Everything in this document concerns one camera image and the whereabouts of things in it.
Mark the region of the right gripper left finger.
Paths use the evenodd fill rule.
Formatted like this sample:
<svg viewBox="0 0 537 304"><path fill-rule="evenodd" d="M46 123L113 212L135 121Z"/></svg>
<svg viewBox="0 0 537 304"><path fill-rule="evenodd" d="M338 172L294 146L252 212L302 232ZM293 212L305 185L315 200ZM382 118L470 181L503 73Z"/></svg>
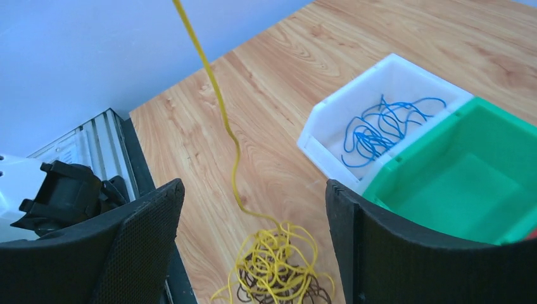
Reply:
<svg viewBox="0 0 537 304"><path fill-rule="evenodd" d="M178 258L184 196L174 179L34 241L1 243L1 302L159 303Z"/></svg>

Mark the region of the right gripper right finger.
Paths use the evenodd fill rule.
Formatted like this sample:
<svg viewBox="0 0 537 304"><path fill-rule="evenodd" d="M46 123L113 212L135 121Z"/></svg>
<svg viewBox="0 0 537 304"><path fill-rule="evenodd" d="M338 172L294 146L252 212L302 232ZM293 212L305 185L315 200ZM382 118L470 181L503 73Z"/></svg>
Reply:
<svg viewBox="0 0 537 304"><path fill-rule="evenodd" d="M347 303L535 303L536 240L449 236L329 179L325 207Z"/></svg>

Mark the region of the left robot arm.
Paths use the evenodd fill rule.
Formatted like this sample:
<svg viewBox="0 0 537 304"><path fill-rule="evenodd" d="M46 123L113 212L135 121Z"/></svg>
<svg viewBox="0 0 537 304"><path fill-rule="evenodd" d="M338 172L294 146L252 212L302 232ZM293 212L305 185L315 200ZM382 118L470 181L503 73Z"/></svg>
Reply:
<svg viewBox="0 0 537 304"><path fill-rule="evenodd" d="M33 241L130 201L119 175L82 164L1 155L1 241Z"/></svg>

